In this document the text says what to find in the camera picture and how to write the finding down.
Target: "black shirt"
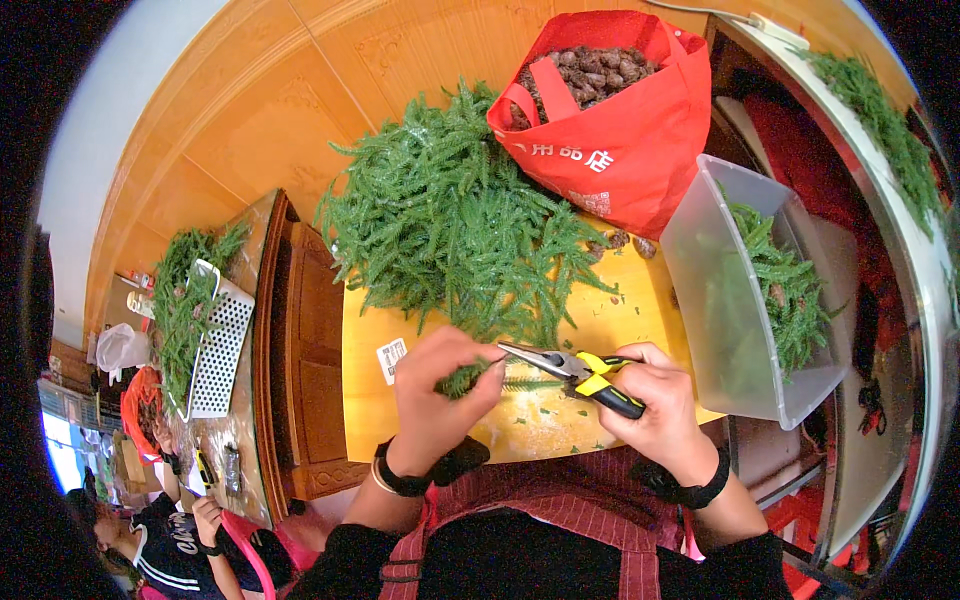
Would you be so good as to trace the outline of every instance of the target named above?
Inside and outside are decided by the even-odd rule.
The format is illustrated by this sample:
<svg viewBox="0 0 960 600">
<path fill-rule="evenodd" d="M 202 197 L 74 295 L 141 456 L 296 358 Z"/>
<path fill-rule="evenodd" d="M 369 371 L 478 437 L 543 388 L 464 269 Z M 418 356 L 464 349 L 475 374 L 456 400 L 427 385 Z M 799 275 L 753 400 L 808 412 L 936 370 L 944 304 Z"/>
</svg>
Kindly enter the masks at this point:
<svg viewBox="0 0 960 600">
<path fill-rule="evenodd" d="M 375 598 L 400 537 L 340 525 L 288 597 Z M 516 512 L 459 518 L 427 542 L 418 598 L 615 598 L 620 550 Z M 662 598 L 790 598 L 780 540 L 766 533 L 698 564 L 657 548 Z"/>
<path fill-rule="evenodd" d="M 142 532 L 133 566 L 146 577 L 151 587 L 171 600 L 223 598 L 210 561 L 199 549 L 197 521 L 190 513 L 178 512 L 174 501 L 165 492 L 133 517 L 130 528 Z M 217 531 L 217 543 L 224 548 L 240 587 L 262 591 L 253 565 L 222 527 Z M 259 530 L 251 543 L 273 575 L 275 586 L 279 588 L 289 582 L 292 564 L 276 535 Z"/>
</svg>

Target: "yellow tabletop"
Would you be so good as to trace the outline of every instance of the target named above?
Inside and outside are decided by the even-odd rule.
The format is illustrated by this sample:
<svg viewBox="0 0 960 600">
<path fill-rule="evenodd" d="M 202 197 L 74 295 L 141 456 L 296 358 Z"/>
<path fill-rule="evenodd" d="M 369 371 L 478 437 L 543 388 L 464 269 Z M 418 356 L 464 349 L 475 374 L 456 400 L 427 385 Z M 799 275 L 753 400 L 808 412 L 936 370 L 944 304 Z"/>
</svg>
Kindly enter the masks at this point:
<svg viewBox="0 0 960 600">
<path fill-rule="evenodd" d="M 594 222 L 597 228 L 608 227 Z M 670 274 L 660 252 L 644 260 L 628 244 L 619 252 L 606 251 L 594 265 L 596 274 L 609 284 L 619 283 L 622 296 L 612 297 L 583 284 L 574 284 L 566 302 L 578 328 L 561 323 L 560 341 L 573 349 L 594 354 L 613 354 L 625 344 L 649 341 L 663 348 L 693 373 L 690 351 L 680 311 L 670 300 Z M 419 341 L 417 317 L 403 320 L 397 309 L 370 308 L 360 317 L 366 290 L 344 295 L 344 425 L 347 458 L 368 462 L 376 446 L 396 433 L 396 405 L 391 388 L 377 360 L 376 350 L 402 338 L 407 350 Z M 448 323 L 432 313 L 423 335 Z M 507 376 L 548 378 L 527 365 L 510 365 Z M 697 403 L 697 422 L 723 415 Z M 504 393 L 500 403 L 470 431 L 486 444 L 492 463 L 512 463 L 592 452 L 622 444 L 597 422 L 592 401 L 572 399 L 559 390 Z"/>
</svg>

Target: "yellow pliers handle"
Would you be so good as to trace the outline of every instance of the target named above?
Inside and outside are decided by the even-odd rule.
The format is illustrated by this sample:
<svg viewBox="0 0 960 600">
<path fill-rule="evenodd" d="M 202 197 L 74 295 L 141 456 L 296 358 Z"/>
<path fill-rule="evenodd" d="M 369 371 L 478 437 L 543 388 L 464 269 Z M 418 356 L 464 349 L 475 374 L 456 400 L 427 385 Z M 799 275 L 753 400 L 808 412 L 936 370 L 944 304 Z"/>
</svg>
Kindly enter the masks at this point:
<svg viewBox="0 0 960 600">
<path fill-rule="evenodd" d="M 577 358 L 587 363 L 587 368 L 592 371 L 590 377 L 575 388 L 578 393 L 593 398 L 627 419 L 639 419 L 643 416 L 647 405 L 617 390 L 603 376 L 608 372 L 618 372 L 625 365 L 637 362 L 636 360 L 623 356 L 597 356 L 589 352 L 577 352 Z"/>
</svg>

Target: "red striped apron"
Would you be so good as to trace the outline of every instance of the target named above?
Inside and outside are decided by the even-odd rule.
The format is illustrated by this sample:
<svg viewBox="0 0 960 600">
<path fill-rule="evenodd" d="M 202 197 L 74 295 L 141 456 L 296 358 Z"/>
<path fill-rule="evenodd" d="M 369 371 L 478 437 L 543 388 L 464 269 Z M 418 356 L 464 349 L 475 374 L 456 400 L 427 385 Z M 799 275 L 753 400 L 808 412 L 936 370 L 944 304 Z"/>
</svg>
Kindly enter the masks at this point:
<svg viewBox="0 0 960 600">
<path fill-rule="evenodd" d="M 657 546 L 679 547 L 677 507 L 628 477 L 638 457 L 628 446 L 547 461 L 485 465 L 447 488 L 431 487 L 425 518 L 380 571 L 381 600 L 414 600 L 426 541 L 461 516 L 497 507 L 527 513 L 618 548 L 620 598 L 660 598 Z"/>
</svg>

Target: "white perforated tray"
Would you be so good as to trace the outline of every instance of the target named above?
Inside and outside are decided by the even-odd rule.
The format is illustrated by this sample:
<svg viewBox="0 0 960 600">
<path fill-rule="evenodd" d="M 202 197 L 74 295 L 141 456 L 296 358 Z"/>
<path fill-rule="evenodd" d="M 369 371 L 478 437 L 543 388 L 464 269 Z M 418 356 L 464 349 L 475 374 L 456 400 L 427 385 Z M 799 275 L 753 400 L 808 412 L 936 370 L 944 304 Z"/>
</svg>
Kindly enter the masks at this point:
<svg viewBox="0 0 960 600">
<path fill-rule="evenodd" d="M 221 277 L 220 271 L 205 260 L 198 258 L 196 264 L 201 273 L 213 273 L 217 277 L 213 297 L 223 298 L 210 315 L 210 322 L 215 328 L 201 338 L 193 361 L 186 413 L 179 407 L 177 409 L 184 422 L 227 415 L 240 348 L 243 347 L 253 314 L 253 297 L 250 294 Z"/>
</svg>

